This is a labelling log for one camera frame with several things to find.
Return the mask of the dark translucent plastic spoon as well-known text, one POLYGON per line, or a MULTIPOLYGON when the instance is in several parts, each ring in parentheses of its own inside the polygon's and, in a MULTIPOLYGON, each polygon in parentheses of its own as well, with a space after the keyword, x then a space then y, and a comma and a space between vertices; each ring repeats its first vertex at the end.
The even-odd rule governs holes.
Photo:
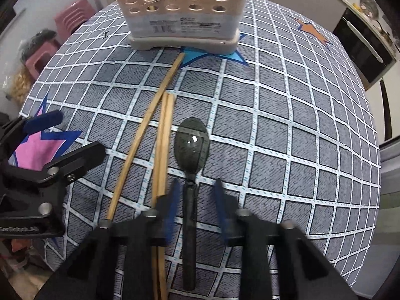
POLYGON ((201 120, 189 117, 180 123, 175 134, 174 156, 185 174, 182 189, 182 287, 196 288, 197 195, 196 177, 208 158, 210 138, 201 120))

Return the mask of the bag of garlic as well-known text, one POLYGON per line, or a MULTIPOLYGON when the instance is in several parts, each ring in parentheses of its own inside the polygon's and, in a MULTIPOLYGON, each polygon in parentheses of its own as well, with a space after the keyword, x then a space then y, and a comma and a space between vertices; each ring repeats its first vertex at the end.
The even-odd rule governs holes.
POLYGON ((25 66, 21 66, 16 73, 6 75, 1 89, 6 97, 18 106, 22 106, 35 82, 29 70, 25 66))

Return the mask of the pink plastic stool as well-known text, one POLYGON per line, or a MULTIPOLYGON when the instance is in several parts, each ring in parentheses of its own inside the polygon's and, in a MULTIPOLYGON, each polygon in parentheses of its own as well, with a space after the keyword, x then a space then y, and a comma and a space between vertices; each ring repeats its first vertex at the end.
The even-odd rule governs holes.
POLYGON ((60 47, 61 45, 54 39, 46 41, 28 58, 25 62, 25 66, 34 80, 39 78, 46 64, 52 59, 60 47))
POLYGON ((88 0, 77 0, 54 17, 60 41, 67 39, 96 13, 88 0))

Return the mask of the grey checkered tablecloth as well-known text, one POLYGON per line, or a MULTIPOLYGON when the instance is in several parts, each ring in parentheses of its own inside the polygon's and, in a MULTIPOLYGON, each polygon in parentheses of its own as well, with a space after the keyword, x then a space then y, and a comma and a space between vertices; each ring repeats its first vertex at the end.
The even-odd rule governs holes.
MULTIPOLYGON (((350 285, 364 264, 380 194, 378 140, 364 87, 340 41, 300 28, 304 17, 266 0, 247 0, 236 53, 186 53, 168 91, 173 126, 189 117, 209 132, 198 175, 196 288, 183 289, 182 224, 165 251, 170 299, 235 299, 239 248, 224 245, 212 187, 259 218, 292 220, 350 285)), ((78 131, 74 150, 106 146, 104 162, 69 187, 65 235, 34 240, 52 269, 107 216, 119 173, 151 100, 178 49, 132 49, 113 3, 80 27, 49 61, 21 113, 61 110, 55 130, 78 131)))

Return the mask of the beige plastic utensil caddy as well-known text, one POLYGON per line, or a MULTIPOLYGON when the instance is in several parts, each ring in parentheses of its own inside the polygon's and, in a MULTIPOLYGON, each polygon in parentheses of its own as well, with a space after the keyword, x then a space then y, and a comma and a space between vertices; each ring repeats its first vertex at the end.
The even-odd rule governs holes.
POLYGON ((135 50, 185 47, 228 55, 246 0, 116 0, 135 50))

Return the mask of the black built-in oven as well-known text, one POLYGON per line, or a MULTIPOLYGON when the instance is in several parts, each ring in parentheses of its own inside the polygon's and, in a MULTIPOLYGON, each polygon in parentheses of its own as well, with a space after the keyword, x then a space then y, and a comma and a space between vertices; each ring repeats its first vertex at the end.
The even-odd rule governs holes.
POLYGON ((333 30, 354 64, 364 88, 378 82, 395 63, 395 57, 374 31, 346 8, 333 30))

